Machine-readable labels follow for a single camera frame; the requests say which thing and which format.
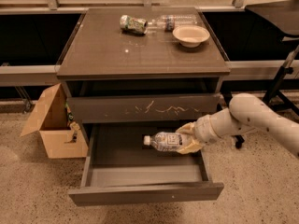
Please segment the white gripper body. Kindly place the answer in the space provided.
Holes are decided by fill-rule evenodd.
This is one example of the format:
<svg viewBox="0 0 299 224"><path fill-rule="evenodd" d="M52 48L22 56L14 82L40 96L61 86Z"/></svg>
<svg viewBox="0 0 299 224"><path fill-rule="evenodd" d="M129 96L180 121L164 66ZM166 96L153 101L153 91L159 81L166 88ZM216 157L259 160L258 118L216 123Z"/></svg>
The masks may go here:
<svg viewBox="0 0 299 224"><path fill-rule="evenodd" d="M210 116L199 118L194 124L194 135L197 140L204 144L212 144L219 140L211 124Z"/></svg>

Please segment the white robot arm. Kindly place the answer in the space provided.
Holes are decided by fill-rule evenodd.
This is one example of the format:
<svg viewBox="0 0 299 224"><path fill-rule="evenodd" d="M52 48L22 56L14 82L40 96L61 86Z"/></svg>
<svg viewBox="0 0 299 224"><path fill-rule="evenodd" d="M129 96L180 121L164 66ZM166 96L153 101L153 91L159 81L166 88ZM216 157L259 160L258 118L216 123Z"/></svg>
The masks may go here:
<svg viewBox="0 0 299 224"><path fill-rule="evenodd" d="M262 100L249 93L235 95L229 107L212 115L205 115L177 129L191 142L178 150L188 154L204 145L215 143L223 136L242 135L261 130L277 140L295 158L299 158L299 124L281 117Z"/></svg>

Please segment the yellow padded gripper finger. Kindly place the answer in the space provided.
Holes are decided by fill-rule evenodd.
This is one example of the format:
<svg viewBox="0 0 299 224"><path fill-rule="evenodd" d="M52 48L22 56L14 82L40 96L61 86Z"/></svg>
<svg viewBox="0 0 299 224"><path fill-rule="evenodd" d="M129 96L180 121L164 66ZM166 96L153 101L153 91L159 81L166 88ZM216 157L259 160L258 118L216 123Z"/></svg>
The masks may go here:
<svg viewBox="0 0 299 224"><path fill-rule="evenodd" d="M191 142L186 147L182 147L178 150L179 154L188 154L199 151L203 148L203 145L200 142Z"/></svg>
<svg viewBox="0 0 299 224"><path fill-rule="evenodd" d="M189 122L176 129L176 133L193 135L194 134L193 128L194 128L194 123Z"/></svg>

